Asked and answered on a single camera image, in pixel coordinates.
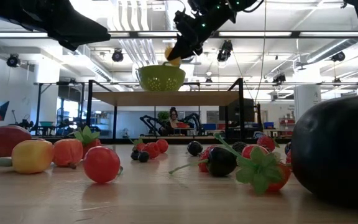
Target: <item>wooden shelf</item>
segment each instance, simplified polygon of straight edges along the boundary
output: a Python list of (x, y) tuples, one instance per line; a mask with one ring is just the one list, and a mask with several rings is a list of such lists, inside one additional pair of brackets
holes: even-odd
[(94, 92), (93, 97), (113, 106), (227, 106), (237, 91)]

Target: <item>ceiling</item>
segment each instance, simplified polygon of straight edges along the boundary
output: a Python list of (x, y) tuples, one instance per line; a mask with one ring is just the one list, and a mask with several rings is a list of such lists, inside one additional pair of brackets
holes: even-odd
[[(119, 12), (122, 15), (123, 2), (119, 2)], [(129, 28), (137, 30), (131, 23), (131, 3), (127, 1), (127, 20)], [(85, 16), (96, 20), (98, 23), (107, 27), (109, 30), (116, 30), (116, 26), (111, 24), (114, 9), (111, 1), (92, 1), (92, 0), (71, 0), (77, 11)], [(264, 4), (253, 13), (238, 13), (237, 22), (226, 22), (219, 30), (279, 30), (279, 31), (358, 31), (358, 21), (354, 8), (348, 6), (341, 9), (342, 1), (339, 0), (267, 0), (267, 8)], [(169, 1), (164, 4), (161, 1), (147, 1), (147, 24), (150, 30), (169, 30), (168, 19), (175, 11), (183, 9), (179, 2)], [(140, 19), (140, 1), (137, 3)], [(23, 31), (19, 26), (0, 21), (0, 31)], [(214, 82), (232, 82), (238, 77), (244, 77), (248, 82), (271, 81), (275, 73), (270, 73), (283, 62), (296, 59), (297, 55), (308, 55), (334, 41), (334, 39), (231, 39), (234, 52), (226, 63), (218, 63), (216, 60), (224, 39), (209, 39), (204, 44), (204, 54), (196, 57), (194, 66), (193, 81), (205, 81), (207, 72), (212, 73)], [(159, 62), (165, 61), (163, 52), (172, 42), (170, 39), (152, 39), (156, 58)], [(64, 50), (59, 44), (51, 39), (0, 39), (0, 48), (4, 47), (38, 47), (43, 49), (53, 58), (57, 58), (64, 65), (65, 72), (61, 76), (75, 77), (79, 79), (93, 78), (95, 74), (81, 63), (74, 63), (67, 60)], [(133, 61), (124, 52), (122, 62), (113, 62), (112, 53), (116, 48), (122, 48), (120, 41), (111, 39), (107, 42), (99, 42), (88, 45), (91, 50), (90, 57), (100, 63), (100, 65), (114, 77), (115, 81), (135, 82), (132, 75)], [(350, 46), (343, 51), (346, 59), (337, 62), (335, 69), (332, 61), (321, 61), (310, 65), (318, 67), (323, 81), (331, 82), (334, 76), (345, 77), (344, 74), (358, 70), (358, 43)], [(291, 81), (294, 68), (288, 67), (282, 71), (287, 76), (287, 81)], [(358, 74), (347, 79), (346, 82), (358, 82)]]

